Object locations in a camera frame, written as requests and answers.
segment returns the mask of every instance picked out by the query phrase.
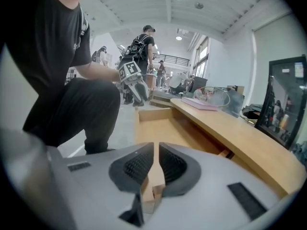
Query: window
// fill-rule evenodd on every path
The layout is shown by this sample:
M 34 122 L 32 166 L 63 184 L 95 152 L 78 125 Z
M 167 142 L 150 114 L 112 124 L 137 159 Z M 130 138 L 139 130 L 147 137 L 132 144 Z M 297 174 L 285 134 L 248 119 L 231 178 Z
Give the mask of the window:
M 209 44 L 209 38 L 206 37 L 205 40 L 202 42 L 202 44 L 199 46 L 199 48 L 196 51 L 195 56 L 195 66 L 193 67 L 193 75 L 197 77 L 204 77 L 204 73 L 206 71 L 207 61 L 208 61 L 208 44 Z

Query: black pants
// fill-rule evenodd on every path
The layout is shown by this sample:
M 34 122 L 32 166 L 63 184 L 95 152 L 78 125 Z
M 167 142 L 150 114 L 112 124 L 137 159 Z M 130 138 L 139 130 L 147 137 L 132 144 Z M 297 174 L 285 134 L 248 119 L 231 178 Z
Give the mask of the black pants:
M 182 87 L 182 86 L 178 86 L 178 87 L 176 87 L 176 88 L 171 87 L 171 90 L 174 91 L 176 94 L 178 94 L 178 93 L 180 93 L 180 92 L 186 91 L 186 88 L 185 88 L 185 87 Z
M 145 61 L 145 60 L 136 60 L 135 62 L 138 64 L 138 66 L 139 66 L 139 68 L 140 68 L 140 70 L 142 72 L 143 81 L 146 82 L 146 74 L 147 74 L 148 62 Z M 133 99 L 133 95 L 132 95 L 131 92 L 129 92 L 129 93 L 127 93 L 125 95 L 125 100 L 126 101 L 131 102 L 132 99 Z
M 46 145 L 58 147 L 84 129 L 86 153 L 104 152 L 119 106 L 119 91 L 113 83 L 75 78 L 65 86 L 53 110 L 34 127 L 24 130 L 40 137 Z

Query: black display case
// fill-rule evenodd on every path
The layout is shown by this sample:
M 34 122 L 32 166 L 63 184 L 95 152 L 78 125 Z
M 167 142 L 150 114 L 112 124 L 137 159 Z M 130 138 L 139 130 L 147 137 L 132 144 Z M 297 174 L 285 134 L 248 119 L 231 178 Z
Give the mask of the black display case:
M 255 128 L 289 149 L 307 99 L 306 56 L 269 62 L 269 83 Z

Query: curved wooden countertop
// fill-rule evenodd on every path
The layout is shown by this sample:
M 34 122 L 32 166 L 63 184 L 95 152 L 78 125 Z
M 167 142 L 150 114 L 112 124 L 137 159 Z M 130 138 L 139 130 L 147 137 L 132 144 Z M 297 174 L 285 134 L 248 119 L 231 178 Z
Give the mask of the curved wooden countertop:
M 290 194 L 303 185 L 307 176 L 304 166 L 294 154 L 261 131 L 222 111 L 198 110 L 180 99 L 171 99 L 171 103 L 228 147 L 281 195 Z

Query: black cap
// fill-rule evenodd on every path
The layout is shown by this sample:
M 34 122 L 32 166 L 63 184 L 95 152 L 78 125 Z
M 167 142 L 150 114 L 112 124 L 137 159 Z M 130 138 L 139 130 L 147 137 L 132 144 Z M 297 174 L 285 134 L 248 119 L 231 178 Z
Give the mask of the black cap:
M 146 25 L 143 27 L 143 32 L 151 30 L 151 32 L 155 32 L 155 29 L 151 25 Z

